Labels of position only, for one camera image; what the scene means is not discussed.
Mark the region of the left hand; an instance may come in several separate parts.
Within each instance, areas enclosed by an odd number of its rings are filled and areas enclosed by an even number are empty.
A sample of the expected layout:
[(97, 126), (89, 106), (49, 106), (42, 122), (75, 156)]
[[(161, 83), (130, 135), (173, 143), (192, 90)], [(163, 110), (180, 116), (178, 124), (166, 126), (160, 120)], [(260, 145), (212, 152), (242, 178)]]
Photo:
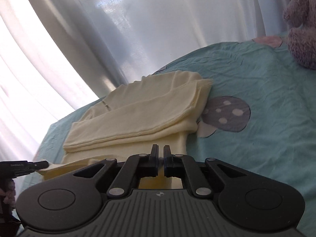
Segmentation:
[(2, 182), (1, 198), (11, 211), (16, 208), (16, 187), (13, 179), (6, 179)]

